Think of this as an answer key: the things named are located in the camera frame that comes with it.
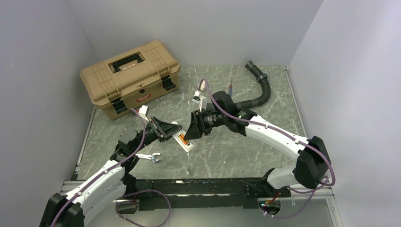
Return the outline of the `white remote control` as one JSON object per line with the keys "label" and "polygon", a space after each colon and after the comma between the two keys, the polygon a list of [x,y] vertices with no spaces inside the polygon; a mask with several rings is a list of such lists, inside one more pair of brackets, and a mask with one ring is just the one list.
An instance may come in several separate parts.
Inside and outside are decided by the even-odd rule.
{"label": "white remote control", "polygon": [[185,140],[185,134],[185,131],[180,129],[173,134],[173,138],[183,148],[187,155],[189,155],[190,151],[195,148],[195,144],[191,140]]}

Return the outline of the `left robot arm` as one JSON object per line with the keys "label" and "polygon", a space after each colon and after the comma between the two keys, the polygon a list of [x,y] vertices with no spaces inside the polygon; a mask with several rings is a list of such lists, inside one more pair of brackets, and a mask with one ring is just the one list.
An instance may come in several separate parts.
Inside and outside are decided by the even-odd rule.
{"label": "left robot arm", "polygon": [[47,202],[40,226],[84,227],[112,201],[139,194],[137,179],[130,174],[139,161],[137,152],[154,141],[169,140],[183,128],[155,117],[142,124],[140,131],[122,130],[114,153],[93,176],[64,195],[55,193]]}

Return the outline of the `orange battery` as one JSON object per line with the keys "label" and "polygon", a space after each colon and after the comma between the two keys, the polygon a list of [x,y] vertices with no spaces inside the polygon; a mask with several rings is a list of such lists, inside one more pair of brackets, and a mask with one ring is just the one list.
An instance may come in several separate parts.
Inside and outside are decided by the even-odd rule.
{"label": "orange battery", "polygon": [[183,142],[184,145],[186,145],[186,146],[190,145],[190,142],[188,140],[184,139],[184,134],[180,134],[178,137]]}

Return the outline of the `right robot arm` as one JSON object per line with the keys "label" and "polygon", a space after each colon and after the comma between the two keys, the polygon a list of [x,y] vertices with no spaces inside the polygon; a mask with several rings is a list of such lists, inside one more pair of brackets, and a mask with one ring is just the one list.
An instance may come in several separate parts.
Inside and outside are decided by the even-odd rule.
{"label": "right robot arm", "polygon": [[200,139],[209,135],[213,128],[224,125],[231,132],[264,142],[294,160],[293,165],[273,168],[265,174],[260,186],[266,196],[272,196],[280,188],[294,184],[311,190],[328,184],[324,180],[331,161],[321,138],[313,136],[309,139],[295,135],[249,109],[239,109],[224,91],[216,92],[212,97],[215,102],[208,104],[201,91],[194,93],[193,100],[200,107],[191,113],[185,140]]}

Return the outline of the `tan plastic toolbox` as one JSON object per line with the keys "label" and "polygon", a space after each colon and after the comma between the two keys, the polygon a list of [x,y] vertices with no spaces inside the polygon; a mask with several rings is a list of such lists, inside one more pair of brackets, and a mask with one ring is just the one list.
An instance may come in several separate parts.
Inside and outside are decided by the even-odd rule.
{"label": "tan plastic toolbox", "polygon": [[92,104],[115,120],[178,89],[180,63],[155,40],[81,70]]}

